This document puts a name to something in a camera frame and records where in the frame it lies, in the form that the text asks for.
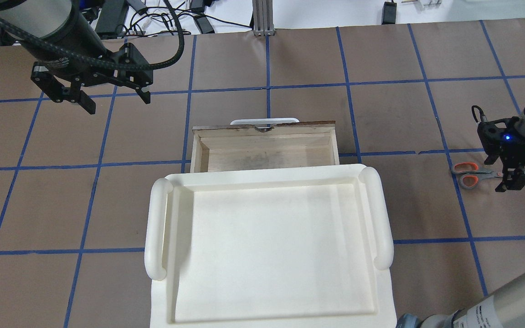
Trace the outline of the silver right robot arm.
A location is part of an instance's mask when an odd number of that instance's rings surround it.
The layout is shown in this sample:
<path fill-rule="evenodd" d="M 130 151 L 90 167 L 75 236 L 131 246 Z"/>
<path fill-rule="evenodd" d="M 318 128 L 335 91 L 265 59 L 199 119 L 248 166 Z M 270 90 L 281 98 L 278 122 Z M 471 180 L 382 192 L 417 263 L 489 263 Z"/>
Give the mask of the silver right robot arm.
<path fill-rule="evenodd" d="M 496 172 L 471 162 L 455 164 L 451 172 L 459 177 L 459 185 L 475 188 L 480 180 L 499 178 L 496 192 L 519 191 L 525 187 L 525 108 L 521 116 L 490 121 L 484 111 L 473 105 L 472 115 L 477 134 L 487 158 L 485 165 L 502 163 Z M 525 328 L 525 273 L 496 289 L 471 307 L 451 315 L 432 315 L 424 320 L 404 314 L 396 322 L 398 328 Z"/>

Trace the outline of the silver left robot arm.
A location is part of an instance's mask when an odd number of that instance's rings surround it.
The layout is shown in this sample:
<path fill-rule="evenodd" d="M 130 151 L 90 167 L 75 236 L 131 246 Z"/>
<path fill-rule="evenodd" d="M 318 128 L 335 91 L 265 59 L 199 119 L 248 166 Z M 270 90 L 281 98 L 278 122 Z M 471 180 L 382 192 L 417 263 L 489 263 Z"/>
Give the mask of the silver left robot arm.
<path fill-rule="evenodd" d="M 127 43 L 118 51 L 106 48 L 72 0 L 0 0 L 0 18 L 79 55 L 117 64 L 147 62 L 133 44 Z M 113 84 L 133 89 L 143 102 L 150 103 L 149 86 L 154 81 L 152 71 L 129 72 L 94 67 L 44 50 L 16 33 L 12 36 L 36 59 L 31 80 L 54 102 L 79 104 L 89 114 L 95 114 L 96 103 L 83 88 Z"/>

